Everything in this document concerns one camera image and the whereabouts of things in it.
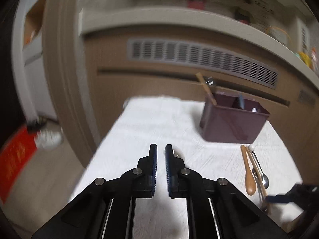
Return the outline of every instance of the metal spoon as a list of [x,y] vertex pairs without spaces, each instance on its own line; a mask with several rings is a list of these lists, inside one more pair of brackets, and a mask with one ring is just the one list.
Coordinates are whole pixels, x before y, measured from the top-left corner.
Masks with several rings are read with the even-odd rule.
[[267,189],[267,188],[269,187],[269,179],[268,179],[268,177],[263,173],[263,170],[261,169],[261,166],[260,166],[260,164],[259,164],[259,161],[258,161],[258,159],[257,159],[257,156],[255,155],[254,149],[255,149],[255,147],[254,147],[253,144],[250,144],[250,145],[248,146],[248,150],[251,152],[254,161],[257,163],[258,171],[259,171],[259,173],[260,173],[261,176],[262,176],[263,185],[264,185],[265,189]]
[[265,214],[268,214],[268,204],[266,202],[266,199],[265,199],[265,196],[263,194],[263,191],[260,187],[260,182],[259,182],[259,179],[258,179],[258,175],[257,175],[257,172],[255,169],[252,169],[251,172],[253,173],[254,177],[255,177],[255,180],[256,180],[256,183],[257,183],[257,187],[258,187],[258,190],[260,191],[260,195],[261,195],[261,198],[262,198],[262,204],[261,204],[261,211],[264,212]]

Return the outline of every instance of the shelf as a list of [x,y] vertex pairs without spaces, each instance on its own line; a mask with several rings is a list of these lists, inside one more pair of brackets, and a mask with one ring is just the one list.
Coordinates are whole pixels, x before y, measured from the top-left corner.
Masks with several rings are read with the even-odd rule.
[[318,76],[284,45],[249,25],[207,11],[173,6],[131,8],[115,12],[83,8],[79,14],[79,35],[110,28],[145,24],[203,28],[248,41],[285,60],[319,90]]
[[42,32],[40,32],[22,50],[24,64],[27,65],[42,55]]
[[39,34],[42,28],[45,3],[46,0],[38,0],[26,14],[23,46],[28,45]]

